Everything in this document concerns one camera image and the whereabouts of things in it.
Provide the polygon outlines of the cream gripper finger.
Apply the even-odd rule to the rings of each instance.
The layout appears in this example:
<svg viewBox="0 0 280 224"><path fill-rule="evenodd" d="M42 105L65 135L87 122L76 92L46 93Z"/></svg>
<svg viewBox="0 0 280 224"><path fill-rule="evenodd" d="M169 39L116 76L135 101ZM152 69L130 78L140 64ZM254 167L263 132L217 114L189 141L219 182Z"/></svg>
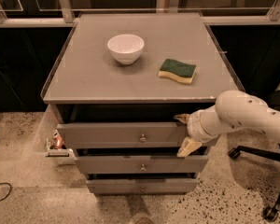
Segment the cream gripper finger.
<svg viewBox="0 0 280 224"><path fill-rule="evenodd" d="M183 140L180 149L177 151L176 156L179 158L187 157L192 152L198 150L201 146L201 142L196 141L193 138L186 137Z"/></svg>
<svg viewBox="0 0 280 224"><path fill-rule="evenodd" d="M189 114L178 114L178 115L174 116L174 119L176 119L184 124L187 124L189 121Z"/></svg>

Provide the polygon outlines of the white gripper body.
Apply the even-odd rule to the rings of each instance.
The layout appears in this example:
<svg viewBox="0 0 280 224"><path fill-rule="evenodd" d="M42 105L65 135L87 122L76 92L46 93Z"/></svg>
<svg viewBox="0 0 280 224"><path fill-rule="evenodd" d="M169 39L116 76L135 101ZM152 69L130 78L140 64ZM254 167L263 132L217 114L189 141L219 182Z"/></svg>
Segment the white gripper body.
<svg viewBox="0 0 280 224"><path fill-rule="evenodd" d="M204 130L202 126L202 114L204 113L205 111L201 109L190 114L187 123L189 136L195 141L201 143L207 143L210 142L211 140L218 138L218 134L212 135Z"/></svg>

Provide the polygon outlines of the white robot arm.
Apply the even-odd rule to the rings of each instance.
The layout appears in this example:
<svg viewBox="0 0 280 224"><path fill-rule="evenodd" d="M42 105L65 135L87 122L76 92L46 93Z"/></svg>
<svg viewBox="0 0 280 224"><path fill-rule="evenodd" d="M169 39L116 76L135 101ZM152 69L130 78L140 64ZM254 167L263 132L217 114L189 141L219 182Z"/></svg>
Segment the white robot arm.
<svg viewBox="0 0 280 224"><path fill-rule="evenodd" d="M187 157L203 143L242 129L263 133L280 144L280 90L271 93L267 101L243 91L224 91L211 107L175 119L187 125L189 134L177 151L178 157Z"/></svg>

